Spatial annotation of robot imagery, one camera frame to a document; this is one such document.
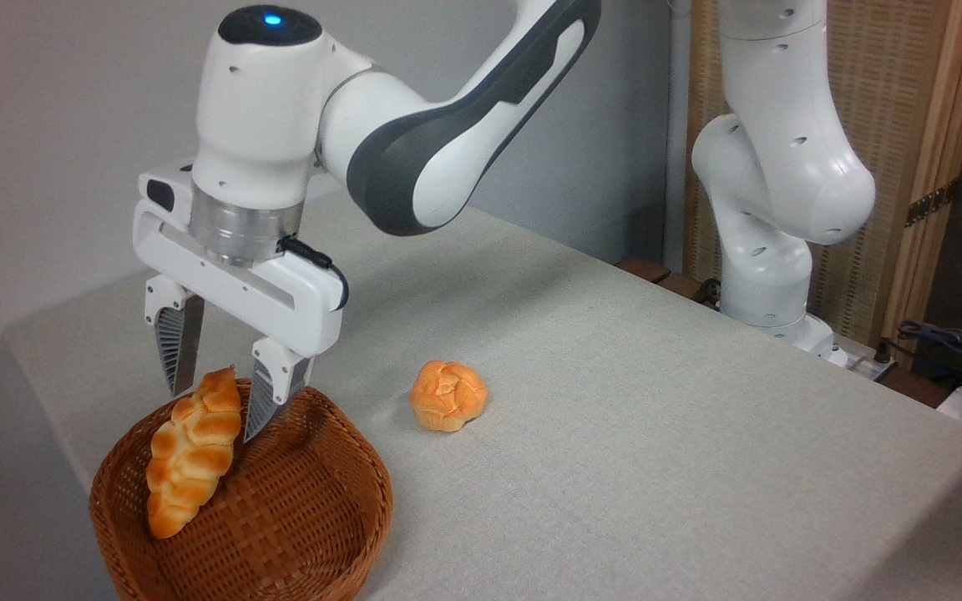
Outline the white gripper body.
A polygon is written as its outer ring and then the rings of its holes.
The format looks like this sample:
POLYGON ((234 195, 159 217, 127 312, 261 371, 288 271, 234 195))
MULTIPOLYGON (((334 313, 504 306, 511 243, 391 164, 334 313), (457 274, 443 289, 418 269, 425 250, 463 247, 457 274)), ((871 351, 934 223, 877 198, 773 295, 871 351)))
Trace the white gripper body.
POLYGON ((291 236, 301 206, 236 208, 195 186, 187 164, 142 174, 139 190, 131 240, 156 276, 301 356, 335 343, 347 283, 327 255, 291 236))

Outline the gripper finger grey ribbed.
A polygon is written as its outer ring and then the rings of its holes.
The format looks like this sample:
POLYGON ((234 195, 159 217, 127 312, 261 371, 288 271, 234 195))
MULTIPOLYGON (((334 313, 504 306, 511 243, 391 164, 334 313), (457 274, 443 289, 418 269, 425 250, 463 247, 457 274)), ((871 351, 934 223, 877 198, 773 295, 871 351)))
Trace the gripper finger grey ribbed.
POLYGON ((312 356, 301 356, 270 337, 252 347, 253 377, 244 420, 244 442, 255 440, 279 411, 308 384, 312 356))
POLYGON ((204 300, 158 275, 145 282, 144 318, 155 331, 159 362, 173 396, 194 384, 204 300))

